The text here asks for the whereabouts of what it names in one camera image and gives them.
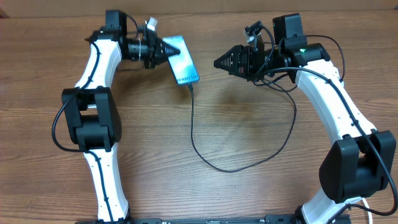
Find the Galaxy S24+ smartphone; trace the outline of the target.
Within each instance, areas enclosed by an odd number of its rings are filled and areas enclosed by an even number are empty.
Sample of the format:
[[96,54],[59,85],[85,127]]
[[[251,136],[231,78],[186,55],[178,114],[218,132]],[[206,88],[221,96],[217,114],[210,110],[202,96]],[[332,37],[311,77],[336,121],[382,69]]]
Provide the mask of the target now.
[[181,35],[164,37],[166,44],[179,49],[180,53],[169,57],[169,64],[178,85],[198,82],[200,77],[193,63],[189,49]]

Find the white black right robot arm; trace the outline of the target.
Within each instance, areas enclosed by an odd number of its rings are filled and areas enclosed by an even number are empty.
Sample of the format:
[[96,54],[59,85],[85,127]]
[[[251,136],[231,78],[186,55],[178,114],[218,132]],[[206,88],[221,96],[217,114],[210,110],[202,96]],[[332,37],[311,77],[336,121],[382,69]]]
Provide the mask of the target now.
[[387,187],[397,142],[378,131],[347,94],[324,46],[309,44],[300,14],[273,19],[270,49],[264,48],[256,22],[244,30],[247,45],[236,45],[214,66],[249,82],[271,86],[270,77],[286,73],[318,113],[331,142],[319,169],[320,190],[292,215],[266,215],[266,223],[349,223],[346,210]]

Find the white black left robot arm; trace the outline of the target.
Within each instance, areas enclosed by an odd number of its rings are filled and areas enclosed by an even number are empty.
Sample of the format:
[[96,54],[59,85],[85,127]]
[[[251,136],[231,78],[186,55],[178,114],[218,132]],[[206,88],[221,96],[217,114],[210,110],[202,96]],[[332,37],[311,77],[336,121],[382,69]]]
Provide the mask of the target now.
[[65,115],[76,152],[83,154],[90,167],[98,202],[95,223],[134,221],[118,166],[122,126],[111,93],[117,67],[123,60],[131,60],[141,61],[145,69],[151,69],[181,53],[158,37],[153,17],[143,26],[136,26],[136,34],[130,38],[130,19],[123,11],[106,11],[105,25],[87,38],[90,57],[85,71],[74,88],[63,90],[62,107],[56,115]]

